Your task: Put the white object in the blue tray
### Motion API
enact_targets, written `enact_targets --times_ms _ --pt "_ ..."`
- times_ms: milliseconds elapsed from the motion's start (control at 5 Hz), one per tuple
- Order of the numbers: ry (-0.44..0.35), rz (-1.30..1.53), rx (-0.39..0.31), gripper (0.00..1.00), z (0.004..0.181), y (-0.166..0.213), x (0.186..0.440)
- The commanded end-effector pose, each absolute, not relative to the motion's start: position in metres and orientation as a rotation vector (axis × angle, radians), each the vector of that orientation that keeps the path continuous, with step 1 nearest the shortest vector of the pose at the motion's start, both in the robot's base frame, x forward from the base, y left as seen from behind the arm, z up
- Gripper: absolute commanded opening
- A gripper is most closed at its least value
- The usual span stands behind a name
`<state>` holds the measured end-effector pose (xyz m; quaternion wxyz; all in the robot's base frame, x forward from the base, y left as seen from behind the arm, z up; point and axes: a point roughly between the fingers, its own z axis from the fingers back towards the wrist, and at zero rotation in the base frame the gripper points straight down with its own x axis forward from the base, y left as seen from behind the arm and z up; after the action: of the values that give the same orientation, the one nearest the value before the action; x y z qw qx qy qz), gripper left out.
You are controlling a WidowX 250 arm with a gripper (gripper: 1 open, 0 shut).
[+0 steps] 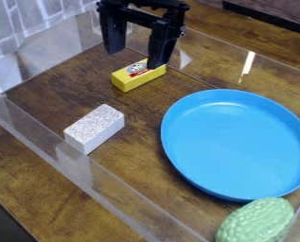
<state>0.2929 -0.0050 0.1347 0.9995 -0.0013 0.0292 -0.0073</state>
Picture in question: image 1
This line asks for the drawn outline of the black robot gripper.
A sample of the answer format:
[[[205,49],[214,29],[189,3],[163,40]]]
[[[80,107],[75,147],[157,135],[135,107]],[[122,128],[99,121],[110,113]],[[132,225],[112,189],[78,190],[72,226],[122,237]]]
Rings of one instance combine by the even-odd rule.
[[[161,17],[139,10],[163,9]],[[185,33],[185,13],[190,6],[181,0],[100,0],[98,12],[104,50],[108,54],[126,47],[127,22],[150,28],[149,69],[155,69],[170,60],[178,38]]]

